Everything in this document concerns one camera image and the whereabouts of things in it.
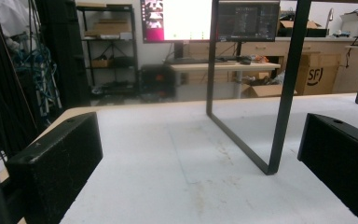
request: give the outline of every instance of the white wall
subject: white wall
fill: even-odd
[[[171,44],[144,44],[142,40],[142,26],[140,17],[140,0],[76,0],[77,2],[96,2],[106,4],[132,4],[135,10],[135,29],[138,43],[139,65],[150,63],[161,63],[170,51]],[[296,9],[296,1],[281,1],[282,10]],[[358,4],[320,3],[314,2],[310,9],[310,20],[325,26],[330,8],[334,9],[334,19],[330,21],[329,28],[334,33],[341,27],[342,15],[354,11]]]

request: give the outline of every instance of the computer monitor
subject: computer monitor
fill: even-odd
[[[220,0],[218,41],[274,41],[280,0]],[[212,0],[141,0],[144,43],[208,42]]]

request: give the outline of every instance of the table surface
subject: table surface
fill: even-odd
[[[219,63],[214,67],[215,71],[265,71],[280,68],[277,63],[251,63],[244,65],[240,63]],[[208,70],[207,63],[193,64],[171,64],[171,68],[175,72],[196,72]]]
[[[76,108],[97,111],[103,159],[62,223],[358,223],[300,161],[307,113],[358,128],[354,94],[296,96],[280,170],[264,175],[206,116],[205,102]],[[279,98],[213,102],[264,160]]]

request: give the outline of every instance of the monitor screen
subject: monitor screen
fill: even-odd
[[[218,41],[274,41],[280,0],[220,0]],[[212,0],[141,0],[144,43],[207,42]]]

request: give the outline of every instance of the desk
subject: desk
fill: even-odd
[[[216,83],[216,88],[220,88],[220,92],[227,91],[224,88],[232,90],[234,86],[233,98],[241,98],[241,84],[242,84],[242,72],[244,71],[271,71],[281,66],[276,63],[251,63],[249,65],[243,65],[240,63],[219,63],[214,66],[214,71],[235,71],[237,72],[236,81],[233,84],[232,82],[228,83]],[[207,72],[208,64],[207,63],[196,63],[196,64],[172,64],[171,69],[175,72],[175,84],[176,84],[176,100],[184,101],[186,97],[181,97],[181,74],[188,72]],[[186,85],[184,91],[189,91],[189,88],[198,90],[199,92],[204,93],[202,95],[202,100],[206,99],[206,85]],[[220,98],[228,98],[226,94],[223,93],[223,96]]]
[[[296,96],[280,170],[264,175],[206,116],[205,102],[97,110],[103,159],[62,223],[358,223],[296,156],[307,113],[358,128],[355,94]],[[279,98],[215,101],[267,159]]]

